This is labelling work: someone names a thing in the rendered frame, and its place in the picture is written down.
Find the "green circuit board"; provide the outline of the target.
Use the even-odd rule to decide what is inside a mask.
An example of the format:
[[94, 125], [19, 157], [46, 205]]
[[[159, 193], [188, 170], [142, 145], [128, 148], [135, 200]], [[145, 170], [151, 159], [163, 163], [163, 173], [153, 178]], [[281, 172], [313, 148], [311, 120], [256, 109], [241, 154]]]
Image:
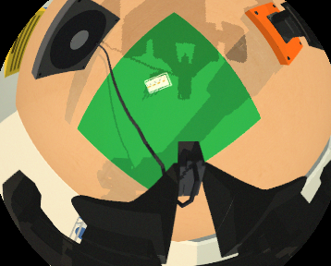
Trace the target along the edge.
[[[176, 12], [143, 34], [113, 74], [129, 115], [165, 170], [178, 163], [178, 141], [198, 140], [207, 162], [262, 119], [228, 61]], [[161, 165], [129, 122], [111, 74], [77, 130], [144, 187], [162, 176]]]

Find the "black cooling fan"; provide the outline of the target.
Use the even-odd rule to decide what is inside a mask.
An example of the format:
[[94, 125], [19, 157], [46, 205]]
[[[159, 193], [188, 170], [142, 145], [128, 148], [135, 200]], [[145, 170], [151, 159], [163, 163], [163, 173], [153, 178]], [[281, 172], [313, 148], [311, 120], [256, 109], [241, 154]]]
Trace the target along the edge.
[[67, 0], [43, 36], [33, 62], [36, 79], [84, 70], [104, 37], [120, 21], [92, 0]]

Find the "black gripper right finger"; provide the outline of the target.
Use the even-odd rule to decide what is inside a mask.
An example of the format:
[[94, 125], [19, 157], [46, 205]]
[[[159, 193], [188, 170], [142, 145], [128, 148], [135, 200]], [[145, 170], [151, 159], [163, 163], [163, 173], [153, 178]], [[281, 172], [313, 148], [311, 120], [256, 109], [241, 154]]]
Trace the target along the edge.
[[273, 208], [288, 202], [306, 185], [300, 176], [274, 188], [261, 189], [246, 184], [224, 170], [205, 163], [203, 192], [213, 218], [218, 248], [222, 258], [237, 254], [237, 248], [264, 221]]

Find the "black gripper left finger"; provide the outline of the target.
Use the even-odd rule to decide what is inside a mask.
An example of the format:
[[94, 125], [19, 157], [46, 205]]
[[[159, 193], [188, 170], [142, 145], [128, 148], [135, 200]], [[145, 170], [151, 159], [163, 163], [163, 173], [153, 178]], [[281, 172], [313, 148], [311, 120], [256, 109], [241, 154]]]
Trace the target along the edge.
[[157, 259], [166, 265], [176, 222], [179, 179], [180, 165], [173, 163], [138, 199], [115, 202], [78, 195], [73, 197], [72, 204], [87, 225], [124, 236], [151, 239]]

